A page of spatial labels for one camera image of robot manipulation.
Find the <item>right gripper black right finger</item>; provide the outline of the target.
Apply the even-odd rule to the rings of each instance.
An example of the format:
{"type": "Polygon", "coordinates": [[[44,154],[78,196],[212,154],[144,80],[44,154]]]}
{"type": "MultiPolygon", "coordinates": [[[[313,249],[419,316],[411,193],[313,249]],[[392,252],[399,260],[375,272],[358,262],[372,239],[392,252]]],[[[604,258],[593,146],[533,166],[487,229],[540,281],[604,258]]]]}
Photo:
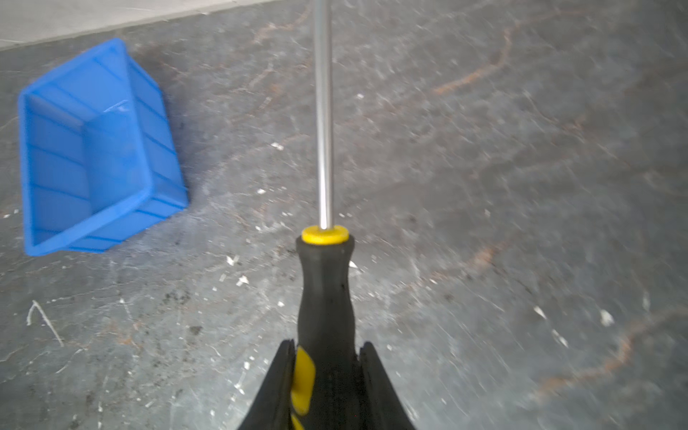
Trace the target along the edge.
{"type": "Polygon", "coordinates": [[[358,355],[362,392],[361,429],[415,430],[372,342],[358,355]]]}

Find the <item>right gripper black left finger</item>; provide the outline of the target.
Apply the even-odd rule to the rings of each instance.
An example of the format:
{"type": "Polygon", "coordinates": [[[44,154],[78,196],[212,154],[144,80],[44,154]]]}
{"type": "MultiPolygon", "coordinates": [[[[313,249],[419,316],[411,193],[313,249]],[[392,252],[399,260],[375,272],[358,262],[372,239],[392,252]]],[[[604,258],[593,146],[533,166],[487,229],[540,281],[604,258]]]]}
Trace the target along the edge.
{"type": "Polygon", "coordinates": [[[288,430],[290,390],[296,360],[294,340],[283,340],[263,379],[251,408],[238,430],[288,430]]]}

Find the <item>black and yellow screwdriver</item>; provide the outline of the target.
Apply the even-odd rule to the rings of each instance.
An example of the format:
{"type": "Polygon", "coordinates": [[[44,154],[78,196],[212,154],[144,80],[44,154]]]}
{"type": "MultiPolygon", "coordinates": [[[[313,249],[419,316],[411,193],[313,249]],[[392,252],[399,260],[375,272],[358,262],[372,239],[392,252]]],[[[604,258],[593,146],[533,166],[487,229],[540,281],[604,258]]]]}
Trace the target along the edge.
{"type": "Polygon", "coordinates": [[[302,231],[297,252],[304,288],[297,319],[291,387],[297,429],[356,429],[355,318],[349,294],[354,240],[334,222],[333,50],[331,4],[314,3],[318,222],[302,231]]]}

